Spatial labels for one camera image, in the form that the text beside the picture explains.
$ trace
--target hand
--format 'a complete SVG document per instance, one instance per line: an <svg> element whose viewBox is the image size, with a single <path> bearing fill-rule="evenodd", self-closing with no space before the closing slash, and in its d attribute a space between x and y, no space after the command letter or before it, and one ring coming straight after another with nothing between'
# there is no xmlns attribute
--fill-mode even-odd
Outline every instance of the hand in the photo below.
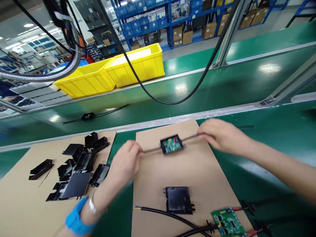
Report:
<svg viewBox="0 0 316 237"><path fill-rule="evenodd" d="M123 188L138 172L142 156L141 146L128 140L114 156L107 178Z"/></svg>
<svg viewBox="0 0 316 237"><path fill-rule="evenodd" d="M254 142L233 124L216 118L202 123L197 133L215 149L239 156Z"/></svg>

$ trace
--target electronic component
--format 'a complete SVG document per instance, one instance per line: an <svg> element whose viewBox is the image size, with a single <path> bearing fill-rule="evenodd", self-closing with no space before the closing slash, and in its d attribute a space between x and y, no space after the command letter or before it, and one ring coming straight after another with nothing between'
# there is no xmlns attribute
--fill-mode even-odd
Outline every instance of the electronic component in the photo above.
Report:
<svg viewBox="0 0 316 237"><path fill-rule="evenodd" d="M247 234L231 207L211 212L222 237L244 236Z"/></svg>
<svg viewBox="0 0 316 237"><path fill-rule="evenodd" d="M195 209L192 208L194 204L191 204L188 187L166 187L164 190L168 213L193 214Z"/></svg>
<svg viewBox="0 0 316 237"><path fill-rule="evenodd" d="M164 154L170 154L184 148L178 134L160 140L160 146Z"/></svg>

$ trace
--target green circuit board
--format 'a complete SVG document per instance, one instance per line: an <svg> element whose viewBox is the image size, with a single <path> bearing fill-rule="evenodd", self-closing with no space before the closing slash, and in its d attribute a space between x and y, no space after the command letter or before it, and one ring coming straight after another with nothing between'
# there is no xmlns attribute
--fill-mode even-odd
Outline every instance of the green circuit board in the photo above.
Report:
<svg viewBox="0 0 316 237"><path fill-rule="evenodd" d="M248 237L231 207L211 212L222 237Z"/></svg>

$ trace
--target circuit board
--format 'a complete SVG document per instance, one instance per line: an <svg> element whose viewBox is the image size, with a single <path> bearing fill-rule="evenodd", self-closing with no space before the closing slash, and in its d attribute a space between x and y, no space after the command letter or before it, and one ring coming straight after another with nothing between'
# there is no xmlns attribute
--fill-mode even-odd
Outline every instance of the circuit board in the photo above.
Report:
<svg viewBox="0 0 316 237"><path fill-rule="evenodd" d="M181 139L179 138L178 135L174 135L172 137L160 140L160 144L161 144L162 152L164 154L172 153L177 150L183 149Z"/></svg>
<svg viewBox="0 0 316 237"><path fill-rule="evenodd" d="M211 212L222 237L248 237L231 207Z"/></svg>

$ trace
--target right hand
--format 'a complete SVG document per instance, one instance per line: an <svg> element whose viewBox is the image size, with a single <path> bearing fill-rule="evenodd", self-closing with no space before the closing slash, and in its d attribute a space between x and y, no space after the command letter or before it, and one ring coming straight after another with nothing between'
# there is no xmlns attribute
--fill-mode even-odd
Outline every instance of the right hand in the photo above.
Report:
<svg viewBox="0 0 316 237"><path fill-rule="evenodd" d="M197 133L215 149L239 156L243 156L253 142L233 124L216 118L203 122Z"/></svg>

